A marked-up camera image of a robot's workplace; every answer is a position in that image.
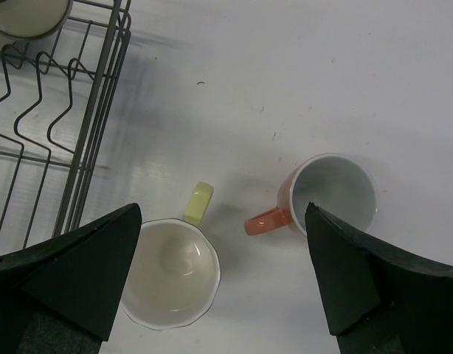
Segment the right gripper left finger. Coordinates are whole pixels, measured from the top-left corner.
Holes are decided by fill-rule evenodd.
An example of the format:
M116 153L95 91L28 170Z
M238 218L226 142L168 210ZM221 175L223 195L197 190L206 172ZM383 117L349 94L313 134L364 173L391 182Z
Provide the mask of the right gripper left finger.
M64 235L0 256L0 353L98 353L139 239L127 204Z

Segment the steel cup beige sleeve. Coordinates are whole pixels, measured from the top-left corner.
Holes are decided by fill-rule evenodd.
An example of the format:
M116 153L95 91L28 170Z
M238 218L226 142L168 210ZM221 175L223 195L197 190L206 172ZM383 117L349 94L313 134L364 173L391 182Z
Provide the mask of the steel cup beige sleeve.
M59 30L72 10L70 0L0 1L0 51L16 41L34 41Z

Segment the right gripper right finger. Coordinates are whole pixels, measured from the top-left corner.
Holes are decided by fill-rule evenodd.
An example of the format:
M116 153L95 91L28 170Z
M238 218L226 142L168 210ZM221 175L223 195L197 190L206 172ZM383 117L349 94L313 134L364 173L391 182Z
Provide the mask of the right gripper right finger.
M305 226L341 353L453 353L453 265L384 242L315 204Z

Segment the pale yellow mug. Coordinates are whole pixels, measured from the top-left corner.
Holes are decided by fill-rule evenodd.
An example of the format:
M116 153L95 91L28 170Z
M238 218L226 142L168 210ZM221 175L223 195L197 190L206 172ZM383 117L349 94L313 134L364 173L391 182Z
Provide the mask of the pale yellow mug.
M141 225L121 298L132 321L152 330L186 327L212 307L221 267L200 225L213 192L213 186L200 181L182 218Z

